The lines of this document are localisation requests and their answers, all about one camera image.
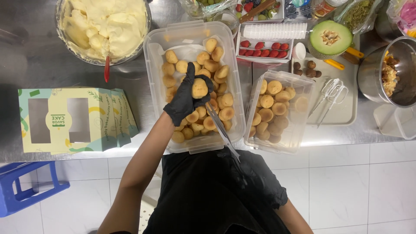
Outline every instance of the stainless steel counter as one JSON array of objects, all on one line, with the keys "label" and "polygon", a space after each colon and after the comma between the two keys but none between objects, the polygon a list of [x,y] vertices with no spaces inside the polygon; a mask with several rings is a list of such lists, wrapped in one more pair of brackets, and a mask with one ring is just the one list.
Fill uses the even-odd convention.
[{"label": "stainless steel counter", "polygon": [[[0,2],[0,162],[132,156],[156,121],[144,56],[111,67],[110,82],[105,83],[103,67],[79,60],[58,38],[54,24],[55,3],[55,0]],[[181,21],[184,11],[178,1],[153,0],[149,3],[153,29]],[[373,32],[362,35],[361,48],[365,54],[383,44]],[[238,63],[238,69],[243,101],[247,103],[252,79],[257,79],[266,69],[244,62]],[[289,64],[275,70],[288,71]],[[17,89],[73,85],[124,89],[140,126],[140,134],[131,144],[106,152],[23,153]],[[378,106],[359,95],[355,123],[347,127],[307,127],[302,146],[401,141],[401,138],[379,133],[373,118],[373,110]],[[240,142],[238,148],[245,147]]]}]

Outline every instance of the cream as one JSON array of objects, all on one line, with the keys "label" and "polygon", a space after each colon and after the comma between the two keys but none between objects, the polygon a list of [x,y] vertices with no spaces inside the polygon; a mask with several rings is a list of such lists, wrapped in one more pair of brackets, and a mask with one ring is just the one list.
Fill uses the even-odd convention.
[{"label": "cream", "polygon": [[143,0],[67,0],[60,27],[83,58],[113,62],[130,56],[147,34]]}]

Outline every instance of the blue plastic stool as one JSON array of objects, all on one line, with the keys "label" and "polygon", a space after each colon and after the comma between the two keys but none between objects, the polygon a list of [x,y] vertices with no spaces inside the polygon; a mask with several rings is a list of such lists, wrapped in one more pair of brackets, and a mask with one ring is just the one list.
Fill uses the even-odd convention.
[{"label": "blue plastic stool", "polygon": [[[34,196],[37,192],[33,188],[22,191],[19,177],[48,164],[54,188],[37,196]],[[17,194],[13,191],[13,182],[16,182]],[[69,187],[69,182],[59,184],[56,176],[55,161],[16,162],[0,167],[0,217],[14,214]]]}]

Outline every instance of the strawberry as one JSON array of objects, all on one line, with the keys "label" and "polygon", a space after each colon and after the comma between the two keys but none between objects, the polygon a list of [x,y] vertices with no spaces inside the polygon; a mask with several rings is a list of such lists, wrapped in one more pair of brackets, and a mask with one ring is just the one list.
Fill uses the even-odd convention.
[{"label": "strawberry", "polygon": [[270,51],[269,57],[270,58],[276,58],[278,54],[279,54],[279,51],[272,50],[272,51]]},{"label": "strawberry", "polygon": [[241,5],[241,4],[237,4],[237,6],[235,7],[235,10],[237,11],[237,12],[242,12],[243,11],[243,5]]},{"label": "strawberry", "polygon": [[280,49],[280,43],[278,42],[273,43],[272,50],[278,50],[278,49]]},{"label": "strawberry", "polygon": [[289,49],[289,45],[287,43],[284,43],[280,46],[280,49],[281,50],[287,50],[287,49]]},{"label": "strawberry", "polygon": [[277,55],[277,58],[284,58],[287,56],[287,52],[285,50],[282,50],[279,52],[279,54]]},{"label": "strawberry", "polygon": [[263,50],[261,52],[260,57],[267,57],[267,56],[269,56],[269,54],[270,54],[270,50]]},{"label": "strawberry", "polygon": [[240,49],[239,51],[238,51],[238,55],[239,56],[244,56],[244,54],[247,52],[247,50],[245,50],[245,49]]},{"label": "strawberry", "polygon": [[240,45],[242,47],[249,48],[251,46],[251,43],[249,41],[242,41],[240,42]]},{"label": "strawberry", "polygon": [[254,50],[247,50],[244,56],[252,56],[254,53]]},{"label": "strawberry", "polygon": [[247,12],[250,12],[251,9],[253,9],[253,5],[254,5],[253,2],[247,3],[246,5],[244,5],[244,10],[247,11]]},{"label": "strawberry", "polygon": [[260,57],[260,54],[261,54],[261,50],[255,50],[253,57]]},{"label": "strawberry", "polygon": [[264,42],[258,42],[254,48],[255,48],[256,50],[259,50],[259,49],[261,49],[261,48],[263,48],[263,47],[264,47]]}]

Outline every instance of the melon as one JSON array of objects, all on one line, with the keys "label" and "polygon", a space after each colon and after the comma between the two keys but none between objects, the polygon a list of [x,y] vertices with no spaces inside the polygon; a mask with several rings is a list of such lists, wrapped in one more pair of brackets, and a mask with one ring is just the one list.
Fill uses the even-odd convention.
[{"label": "melon", "polygon": [[317,59],[332,59],[344,53],[352,43],[351,31],[332,20],[315,25],[309,34],[309,52]]}]

